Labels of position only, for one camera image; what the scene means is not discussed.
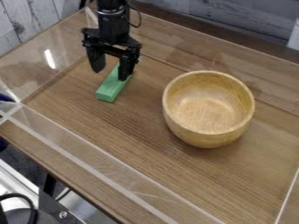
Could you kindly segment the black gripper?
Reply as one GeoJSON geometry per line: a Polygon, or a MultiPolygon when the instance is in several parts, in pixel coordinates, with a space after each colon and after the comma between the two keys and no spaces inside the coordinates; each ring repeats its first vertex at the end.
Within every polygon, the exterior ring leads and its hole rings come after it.
{"type": "Polygon", "coordinates": [[[82,33],[83,46],[87,49],[89,62],[94,72],[98,74],[106,68],[107,53],[121,58],[118,79],[126,81],[127,77],[133,74],[135,65],[139,61],[141,49],[143,46],[142,43],[130,35],[126,35],[122,38],[105,38],[97,28],[83,28],[82,33]]]}

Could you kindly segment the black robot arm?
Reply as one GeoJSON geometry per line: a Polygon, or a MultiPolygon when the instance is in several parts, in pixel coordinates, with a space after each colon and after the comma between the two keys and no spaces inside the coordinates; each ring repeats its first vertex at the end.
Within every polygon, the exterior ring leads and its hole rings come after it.
{"type": "Polygon", "coordinates": [[[139,62],[142,43],[130,36],[130,10],[138,11],[130,0],[98,0],[98,27],[83,28],[89,62],[95,73],[106,68],[106,55],[119,58],[118,79],[126,81],[139,62]]]}

